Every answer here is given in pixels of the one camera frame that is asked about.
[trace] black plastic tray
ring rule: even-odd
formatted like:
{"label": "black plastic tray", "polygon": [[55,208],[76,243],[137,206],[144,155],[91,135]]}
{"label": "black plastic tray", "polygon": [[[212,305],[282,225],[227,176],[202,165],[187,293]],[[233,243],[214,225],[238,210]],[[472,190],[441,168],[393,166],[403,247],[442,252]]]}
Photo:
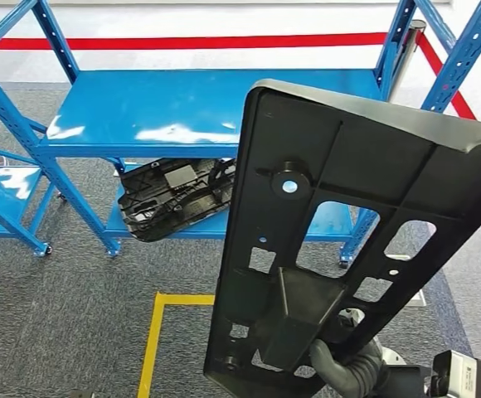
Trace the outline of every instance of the black plastic tray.
{"label": "black plastic tray", "polygon": [[121,175],[119,199],[134,237],[153,242],[227,208],[233,159],[158,159]]}

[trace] red barrier rope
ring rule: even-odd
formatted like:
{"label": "red barrier rope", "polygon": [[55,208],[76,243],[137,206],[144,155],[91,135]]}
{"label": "red barrier rope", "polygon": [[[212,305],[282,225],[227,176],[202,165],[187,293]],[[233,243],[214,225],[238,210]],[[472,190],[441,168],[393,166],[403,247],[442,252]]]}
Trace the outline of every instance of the red barrier rope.
{"label": "red barrier rope", "polygon": [[[417,45],[423,52],[424,57],[427,58],[427,61],[436,76],[443,67],[442,60],[439,59],[425,35],[419,37]],[[473,113],[460,91],[457,91],[451,103],[460,118],[476,120],[475,114]]]}
{"label": "red barrier rope", "polygon": [[[294,36],[69,38],[72,50],[199,50],[219,48],[327,47],[381,45],[386,33]],[[0,50],[51,50],[43,38],[0,40]]]}

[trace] gray carpet floor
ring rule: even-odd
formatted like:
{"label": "gray carpet floor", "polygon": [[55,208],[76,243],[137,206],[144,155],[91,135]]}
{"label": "gray carpet floor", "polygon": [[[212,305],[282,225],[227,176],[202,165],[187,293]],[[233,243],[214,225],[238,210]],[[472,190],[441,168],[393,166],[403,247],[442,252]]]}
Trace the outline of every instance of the gray carpet floor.
{"label": "gray carpet floor", "polygon": [[[6,87],[27,116],[45,124],[66,92],[54,85]],[[1,124],[0,148],[24,152]],[[111,165],[100,159],[61,164],[107,217],[116,188]],[[417,227],[396,248],[411,253],[427,234]],[[101,398],[135,396],[154,295],[214,293],[222,253],[222,242],[216,240],[126,240],[122,255],[111,259],[72,207],[57,198],[39,236],[54,252],[37,259],[18,241],[0,240],[0,397],[63,398],[74,389]],[[299,263],[337,273],[337,250],[305,244]],[[365,294],[383,287],[371,284]],[[446,347],[470,352],[445,275],[436,275],[424,293],[427,307],[403,310],[380,341],[426,366]],[[226,396],[202,374],[211,315],[211,307],[165,308],[150,396]]]}

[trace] white floor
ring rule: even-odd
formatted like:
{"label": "white floor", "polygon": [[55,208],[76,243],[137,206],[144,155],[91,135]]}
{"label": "white floor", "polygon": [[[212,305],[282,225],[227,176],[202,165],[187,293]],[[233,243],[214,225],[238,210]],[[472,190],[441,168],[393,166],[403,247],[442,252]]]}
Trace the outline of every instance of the white floor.
{"label": "white floor", "polygon": [[[387,31],[393,6],[276,6],[276,7],[58,7],[54,10],[64,34],[73,37],[103,36],[230,36],[323,32]],[[445,8],[448,16],[450,10]],[[5,12],[0,8],[0,16]],[[453,20],[453,30],[463,23]],[[27,16],[10,36],[41,36]],[[276,50],[207,51],[77,51],[83,69],[131,68],[255,68],[255,67],[373,67],[378,46]],[[419,107],[433,74],[418,51],[402,82],[396,102]],[[48,51],[0,51],[0,81],[63,82],[64,74]],[[481,120],[481,57],[461,87]],[[468,253],[481,254],[481,231],[446,266],[446,275],[468,269],[471,283],[451,284],[454,297],[477,357],[481,357],[481,270],[472,269]],[[468,302],[464,298],[475,298]]]}

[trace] mounting hole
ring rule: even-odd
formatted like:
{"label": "mounting hole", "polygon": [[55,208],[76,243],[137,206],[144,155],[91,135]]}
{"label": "mounting hole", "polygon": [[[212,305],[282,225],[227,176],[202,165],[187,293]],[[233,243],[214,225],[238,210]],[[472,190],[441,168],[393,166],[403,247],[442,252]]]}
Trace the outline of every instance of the mounting hole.
{"label": "mounting hole", "polygon": [[283,188],[283,191],[285,192],[294,193],[297,191],[297,183],[291,181],[291,180],[287,180],[285,182],[283,182],[282,188]]}

